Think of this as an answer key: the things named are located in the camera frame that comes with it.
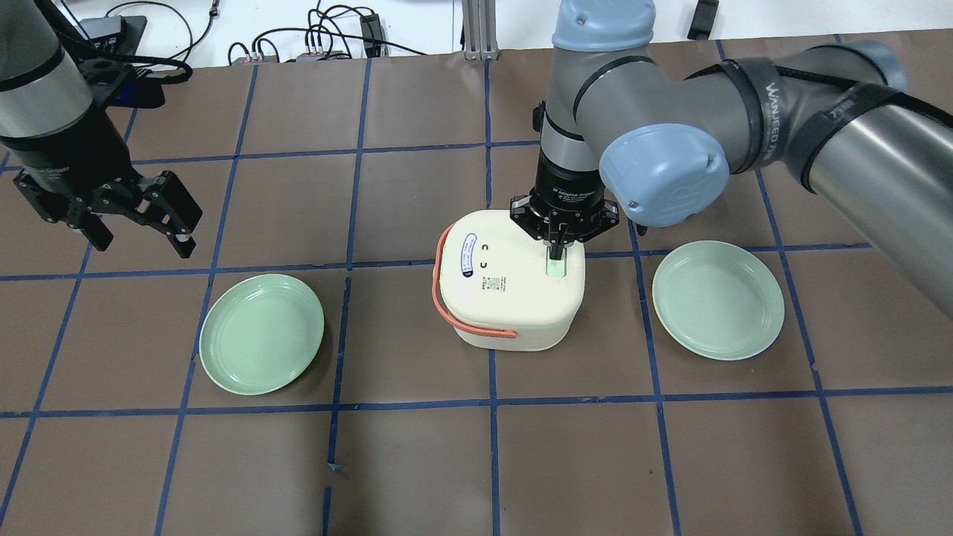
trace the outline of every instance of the green plate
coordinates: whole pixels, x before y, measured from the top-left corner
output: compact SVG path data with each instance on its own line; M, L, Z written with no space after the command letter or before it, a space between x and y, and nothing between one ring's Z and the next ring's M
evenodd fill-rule
M324 336L324 311L299 279L265 274L245 279L209 311L198 339L202 367L219 387L260 395L308 367Z
M778 337L784 297L767 266L738 246L703 240L668 254L652 283L661 325L713 360L758 355Z

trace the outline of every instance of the plate rim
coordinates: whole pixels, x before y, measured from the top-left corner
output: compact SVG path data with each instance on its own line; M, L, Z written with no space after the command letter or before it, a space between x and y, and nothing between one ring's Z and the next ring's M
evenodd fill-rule
M745 258L748 260L753 259L757 263L755 264L754 267L751 266L750 262L747 263L749 268L752 268L756 271L763 271L765 274L771 277L770 281L772 281L774 284L773 285L769 284L768 290L773 293L774 290L777 289L777 295L780 296L781 298L780 301L778 302L779 307L777 310L779 321L777 322L777 331L774 333L769 332L772 337L768 340L767 344L764 345L764 347L757 350L745 350L743 352L738 352L737 355L729 355L729 356L713 355L711 352L708 352L703 348L699 348L695 344L692 344L690 341L685 340L685 338L677 335L676 333L673 333L673 328L672 326L669 325L669 321L671 319L667 320L666 316L662 314L662 312L659 310L659 292L657 291L657 289L659 288L657 286L657 283L659 281L659 273L663 270L663 268L669 270L669 272L667 273L671 273L671 271L674 271L679 261L685 258L684 250L691 250L706 244L717 244L717 247L733 250L735 254L738 254L740 252L741 254L743 254L741 256L742 258ZM721 240L696 240L693 242L688 242L686 244L682 244L681 246L675 248L668 255L666 255L662 259L662 261L659 263L659 267L656 269L656 273L652 279L652 304L653 304L653 308L655 309L656 316L659 318L659 322L661 322L662 328L665 329L665 331L672 337L672 339L674 339L678 344L688 349L689 351L697 355L700 355L704 358L715 360L715 361L742 361L749 358L753 358L757 356L758 354L760 354L761 352L767 350L772 344L774 344L775 340L777 340L778 336L781 334L781 329L783 328L783 325L784 325L784 317L786 316L785 310L784 310L785 308L784 293L781 290L781 284L778 283L778 278L776 278L775 275L771 272L771 269L768 268L767 265L764 264L764 262L762 262L758 257L756 257L751 252L735 244L724 242Z
M236 390L230 388L230 387L227 386L227 385L224 385L221 381L219 381L219 380L215 377L215 375L213 375L212 373L209 372L209 365L206 363L207 358L206 358L206 355L202 352L202 350L203 350L203 348L205 347L206 327L209 325L209 322L210 322L210 321L212 321L212 322L217 321L217 317L218 317L218 316L214 314L216 307L220 308L220 307L219 307L220 304L225 303L225 302L228 301L229 299L233 298L234 295L236 295L236 294L238 294L238 293L240 292L240 290L241 290L240 287L242 287L243 285L248 285L248 283L249 283L250 281L255 281L255 280L257 280L257 279L274 279L275 282L291 281L293 285L298 286L299 288L302 288L302 289L307 289L307 291L308 291L308 293L310 293L310 295L309 295L309 294L305 294L306 299L310 299L311 297L313 297L313 298L314 298L314 303L317 304L317 312L318 312L318 314L320 315L320 320L321 320L321 330L320 330L320 332L319 332L319 335L318 335L318 338L317 338L317 343L316 343L316 346L315 346L315 348L314 348L314 355L311 355L311 357L307 360L307 362L306 362L305 365L301 368L301 370L300 370L297 374L294 374L292 377L290 377L290 378L288 379L288 381L285 381L285 382L281 383L280 385L278 385L278 386L276 386L276 387L267 388L267 389L265 389L265 390L257 389L257 390L249 391L249 392L241 392L241 391L236 391ZM257 276L252 276L252 277L250 277L250 278L242 279L241 281L239 281L239 282L236 283L235 285L232 285L232 287L230 287L228 290L226 290L224 293L222 293L222 295L221 295L220 297L218 297L218 299L215 300L215 303L212 305L212 307L209 308L209 312L206 313L205 318L202 320L202 327L201 327L201 329L199 330L199 335L198 335L198 358L199 358L199 361L202 363L202 369L205 370L205 374L206 374L206 376L209 377L209 380L212 380L212 382L213 382L215 385L218 385L219 387L221 387L222 389L224 389L224 390L226 390L226 391L228 391L228 392L230 392L230 393L233 393L233 394L235 394L235 395L241 395L241 396L255 396L255 395L264 395L264 394L266 394L266 393L271 393L271 392L274 392L274 391L276 391L276 390L278 390L278 389L280 389L280 388L282 388L282 387L288 385L288 384L291 383L292 381L296 380L296 379L297 379L305 370L307 370L308 367L311 365L311 363L312 363L312 361L314 360L314 357L315 357L315 355L316 355L316 353L317 353L317 350L318 350L318 349L320 348L320 346L321 346L321 342L324 341L324 323L325 323L325 319L326 319L326 317L325 317L325 314L324 314L324 305L321 303L321 300L318 298L317 293L314 292L314 289L312 289L307 283L305 283L304 281L302 281L302 280L299 279L299 278L295 278L295 277L289 276L289 275L287 275L287 274L258 274Z

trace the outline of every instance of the blue joint cap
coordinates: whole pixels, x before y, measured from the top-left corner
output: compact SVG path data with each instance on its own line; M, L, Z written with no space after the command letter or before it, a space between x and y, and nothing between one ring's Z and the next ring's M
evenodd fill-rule
M728 159L709 133L663 123L623 134L599 160L606 187L629 219L665 227L701 212L728 184Z
M575 52L612 52L652 40L652 0L562 0L553 45Z
M906 69L900 64L897 53L880 41L864 40L850 43L830 43L812 48L836 48L854 51L877 66L878 71L885 79L886 85L901 92L906 92L910 88L910 79L906 75Z

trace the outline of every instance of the ur robot arm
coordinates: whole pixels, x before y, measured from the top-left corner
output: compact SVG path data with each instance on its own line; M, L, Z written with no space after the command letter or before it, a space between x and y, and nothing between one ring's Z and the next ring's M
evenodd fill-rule
M99 216L112 214L153 227L187 258L202 210L173 172L132 167L105 112L129 89L138 90L132 104L160 106L162 82L148 73L96 57L49 0L0 2L0 143L23 164L16 188L99 251L112 242Z
M536 185L514 222L560 258L619 207L641 234L674 225L729 174L783 160L953 318L953 117L903 93L890 49L729 59L675 83L648 51L654 20L651 0L562 2Z

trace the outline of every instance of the grid line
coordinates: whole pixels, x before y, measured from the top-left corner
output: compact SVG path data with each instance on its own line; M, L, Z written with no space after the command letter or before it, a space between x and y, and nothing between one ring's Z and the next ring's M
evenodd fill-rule
M63 313L63 321L60 322L59 331L56 333L56 343L50 353L50 360L47 363L47 369L43 373L43 380L40 382L39 391L36 393L36 401L33 403L33 409L30 412L30 420L27 422L27 430L24 432L23 441L20 443L20 450L16 455L16 461L13 463L13 471L10 473L10 480L7 484L7 491L4 493L3 503L0 505L0 526L3 526L4 519L7 517L7 509L10 507L10 500L13 498L13 490L16 488L16 481L20 475L20 469L23 467L23 461L27 456L27 449L30 446L30 438L33 435L33 427L36 425L36 419L43 405L43 398L47 394L47 387L50 385L53 367L56 365L56 358L59 356L60 348L63 345L63 337L66 335L67 325L70 323L70 314L76 303L76 296L79 295L79 287L83 282L83 272L86 271L86 265L90 261L92 245L86 246L86 253L83 255L83 263L79 267L79 273L76 274L76 283L72 286L70 301L67 303L66 311Z
M367 123L367 100L371 90L371 67L374 60L367 59L364 66L364 88L360 100L360 118L357 123L357 149L355 151L355 181L351 190L351 217L348 221L348 256L347 263L350 270L354 263L355 227L357 225L357 196L360 194L360 167L364 156L364 127Z
M847 479L847 471L844 468L843 457L841 456L841 447L837 439L837 431L834 429L834 421L831 418L830 408L827 405L827 397L824 393L821 373L815 366L814 348L811 345L811 338L807 333L807 324L804 321L804 313L801 309L801 302L798 299L798 289L794 283L794 277L791 275L791 266L788 263L784 243L781 240L781 230L778 228L778 221L775 219L774 209L771 206L771 198L768 196L767 187L764 184L764 177L760 170L755 171L755 177L758 178L758 187L761 191L761 197L764 200L764 210L767 211L768 221L771 223L771 232L774 234L775 241L778 244L778 256L781 258L781 268L784 271L784 278L787 280L788 291L791 296L791 304L794 306L794 314L798 321L798 327L801 330L801 339L804 343L804 351L807 355L807 362L811 369L811 376L814 379L814 386L817 391L818 402L821 406L821 416L824 420L824 428L827 431L827 439L830 441L831 454L834 457L834 466L837 468L838 478L841 481L844 501L847 505L847 513L850 515L851 525L854 527L855 536L863 535L861 518L857 513L857 507L854 504L854 495L850 489L850 482Z
M492 118L490 114L490 60L483 60L483 113L486 119L486 208L493 204ZM487 350L490 394L490 498L493 509L493 536L500 536L499 515L499 435L497 420L497 351Z
M335 366L335 393L331 401L331 428L328 433L328 465L334 465L337 456L337 423L341 411L341 387L344 382L344 348L348 338L348 316L351 303L351 277L344 279L344 298L341 300L341 326L337 336Z
M672 471L672 454L668 448L668 430L665 426L665 396L661 390L659 364L656 361L655 341L652 337L652 319L649 316L649 303L645 291L645 275L642 271L642 259L639 255L639 238L629 220L629 238L632 240L632 258L636 262L636 285L639 287L639 306L642 313L642 327L645 330L645 346L648 348L649 368L652 372L652 393L656 405L656 418L659 422L659 442L661 443L661 461L665 470L665 487L668 489L668 507L672 515L672 532L681 536L679 503L675 490L675 477Z
M345 268L351 272L355 268L354 263L354 244L355 229L357 223L357 197L360 195L360 171L361 162L364 155L364 134L367 125L368 94L371 90L371 69L374 60L367 59L364 66L364 85L361 90L360 117L357 123L357 149L355 151L355 177L354 187L351 190L351 215L348 222L348 249L347 262ZM351 276L344 279L344 297L341 300L341 325L337 337L337 360L335 366L335 391L331 402L331 423L328 431L328 467L332 471L337 471L339 465L335 462L337 458L337 430L341 412L341 390L344 382L344 356L346 354L348 338L348 317L350 316L351 306ZM331 520L331 489L327 488L327 501L323 515L328 520L325 523L325 531L329 530Z
M825 390L827 397L890 397L907 395L953 395L953 385L927 385L907 387L859 387ZM666 402L713 402L713 401L756 401L778 399L810 399L818 397L816 390L802 391L748 391L717 393L663 394ZM581 397L534 397L534 398L488 398L459 399L421 402L351 402L342 403L339 411L401 411L408 409L450 409L455 407L491 407L522 405L577 405L588 403L648 403L655 402L655 395L609 395ZM334 405L286 404L286 405L246 405L246 406L200 406L186 409L187 415L245 415L258 413L324 413L332 412ZM144 417L177 415L177 407L163 408L122 408L122 409L69 409L40 410L36 419L89 419L96 417ZM2 419L29 419L31 411L2 411Z
M245 110L242 114L241 128L238 131L238 139L235 142L235 153L241 154L242 143L245 140L245 130L248 127L248 117L252 109L252 98L254 96L254 84L258 78L258 66L252 66L252 78L249 82L248 96L245 99ZM195 355L198 352L198 343L202 332L202 324L205 322L206 315L209 312L209 304L212 301L212 288L215 283L215 269L218 267L218 256L222 249L222 238L225 236L225 222L228 218L229 205L232 200L232 188L235 180L235 172L238 168L238 159L232 161L232 168L229 171L229 181L225 188L225 198L222 201L222 214L218 219L218 231L215 235L215 245L212 252L212 262L209 267L209 281L205 289L205 297L202 300L202 308L199 311L198 325L195 328L195 337L193 340L192 355L189 359L189 370L186 373L185 385L182 387L182 400L179 403L178 414L175 420L175 430L172 433L172 446L169 449L169 462L166 465L166 474L162 483L162 494L159 497L159 507L155 515L154 535L162 534L162 525L165 522L166 505L169 502L169 492L172 488L172 476L175 471L175 459L178 455L178 446L182 438L182 427L185 424L186 409L189 407L189 395L192 391L192 382L195 375Z
M843 249L870 249L872 246L866 242L855 244L804 244L795 246L784 246L785 251L833 251ZM777 246L744 246L741 249L750 253L774 253L778 251ZM638 251L639 257L661 257L672 253L671 249L660 250L642 250ZM586 258L628 258L632 256L631 251L609 251L609 252L589 252ZM410 258L403 260L371 260L352 262L350 268L391 268L396 266L429 266L433 265L432 258ZM312 270L341 270L348 269L347 262L329 262L326 264L273 264L258 266L231 266L225 268L181 268L169 270L131 270L123 272L88 272L83 275L86 279L102 278L148 278L165 276L205 276L215 271L216 274L252 274L259 272L305 272ZM76 279L76 274L24 274L19 276L0 276L0 282L4 281L42 281L53 279Z
M321 536L328 536L331 529L331 487L324 487L324 505L321 509Z
M425 151L454 151L459 149L474 149L475 147L485 147L489 145L490 147L527 147L533 145L539 145L539 140L534 139L519 139L511 141L490 141L490 142L479 142L479 143L456 143L456 144L446 144L446 145L408 145L408 146L394 146L394 147L366 147L362 148L361 152L365 154L380 154L380 153L418 153ZM215 162L221 160L256 160L263 158L294 158L298 156L332 156L332 155L356 155L357 149L328 149L321 151L290 151L290 152L278 152L278 153L249 153L249 154L232 154L232 155L206 155L206 156L177 156L171 158L142 158L138 160L133 160L132 165L134 166L144 166L150 164L188 164L194 162ZM10 158L10 153L7 153L6 159ZM23 169L22 166L13 166L7 167L6 160L4 165L0 166L0 173L8 171L19 171Z

